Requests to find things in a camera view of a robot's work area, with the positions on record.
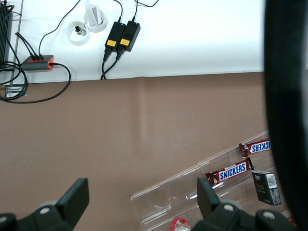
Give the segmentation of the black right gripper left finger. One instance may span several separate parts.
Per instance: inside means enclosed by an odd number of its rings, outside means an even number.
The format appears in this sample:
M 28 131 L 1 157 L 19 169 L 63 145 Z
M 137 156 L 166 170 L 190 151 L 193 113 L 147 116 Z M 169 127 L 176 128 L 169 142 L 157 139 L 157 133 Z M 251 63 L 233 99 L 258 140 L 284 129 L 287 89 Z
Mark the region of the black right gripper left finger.
M 1 213 L 2 231 L 72 231 L 90 202 L 87 178 L 79 178 L 58 200 L 42 204 L 30 215 L 17 219 L 14 213 Z

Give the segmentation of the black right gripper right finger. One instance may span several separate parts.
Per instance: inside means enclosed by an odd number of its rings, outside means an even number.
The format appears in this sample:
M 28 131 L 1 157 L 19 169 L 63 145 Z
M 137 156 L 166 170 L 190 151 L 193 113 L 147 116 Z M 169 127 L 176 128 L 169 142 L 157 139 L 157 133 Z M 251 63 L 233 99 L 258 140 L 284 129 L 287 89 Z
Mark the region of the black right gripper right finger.
M 193 231 L 295 231 L 296 227 L 275 210 L 246 213 L 234 201 L 221 202 L 209 181 L 197 179 L 197 202 L 203 219 Z

